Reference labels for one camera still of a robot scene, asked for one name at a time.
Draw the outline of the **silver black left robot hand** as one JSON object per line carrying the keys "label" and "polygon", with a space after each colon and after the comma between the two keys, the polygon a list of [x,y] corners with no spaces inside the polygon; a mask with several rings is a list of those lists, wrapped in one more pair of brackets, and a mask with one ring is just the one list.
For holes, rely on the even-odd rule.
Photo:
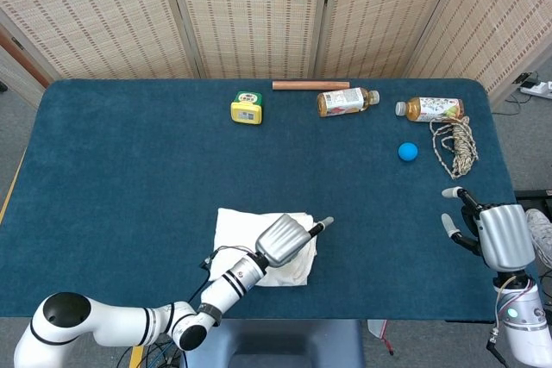
{"label": "silver black left robot hand", "polygon": [[267,228],[255,242],[255,257],[258,266],[280,268],[289,263],[314,237],[334,222],[332,216],[316,222],[305,229],[288,214],[283,214]]}

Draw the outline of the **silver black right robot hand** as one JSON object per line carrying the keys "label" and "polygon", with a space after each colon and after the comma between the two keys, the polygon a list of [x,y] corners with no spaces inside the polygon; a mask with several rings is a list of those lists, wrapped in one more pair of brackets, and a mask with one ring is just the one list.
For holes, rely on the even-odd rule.
{"label": "silver black right robot hand", "polygon": [[524,209],[517,203],[479,203],[462,187],[442,191],[445,198],[463,202],[461,215],[473,237],[462,234],[450,215],[441,215],[447,236],[459,246],[483,258],[498,273],[524,270],[535,260]]}

